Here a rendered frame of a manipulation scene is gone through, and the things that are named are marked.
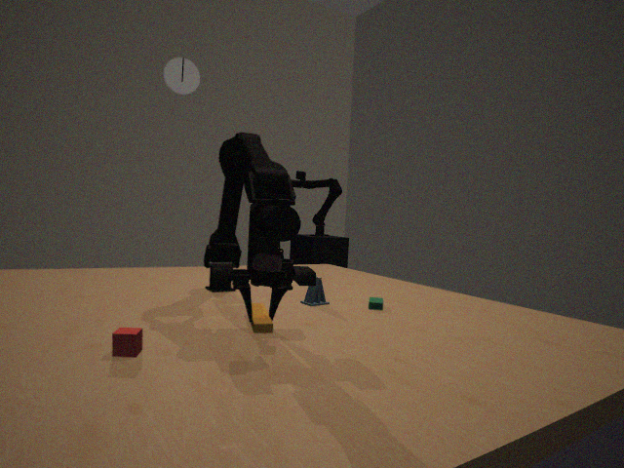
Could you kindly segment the small green block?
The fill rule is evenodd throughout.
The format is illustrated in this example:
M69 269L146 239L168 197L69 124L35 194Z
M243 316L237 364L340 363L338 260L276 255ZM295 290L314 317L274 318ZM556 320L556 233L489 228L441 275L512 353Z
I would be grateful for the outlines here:
M383 298L370 297L369 310L383 311Z

